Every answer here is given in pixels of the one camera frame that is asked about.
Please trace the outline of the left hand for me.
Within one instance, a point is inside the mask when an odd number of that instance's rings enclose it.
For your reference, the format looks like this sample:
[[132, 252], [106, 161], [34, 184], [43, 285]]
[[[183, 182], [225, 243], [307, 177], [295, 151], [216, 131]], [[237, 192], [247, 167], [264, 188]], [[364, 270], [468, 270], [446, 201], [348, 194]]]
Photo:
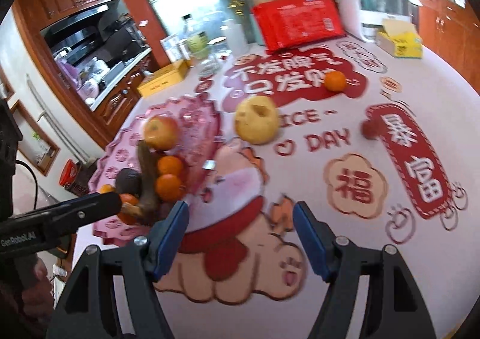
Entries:
[[33, 272], [37, 282], [22, 293], [24, 312], [32, 316], [49, 315], [54, 309], [54, 299], [48, 270], [42, 259], [37, 258]]

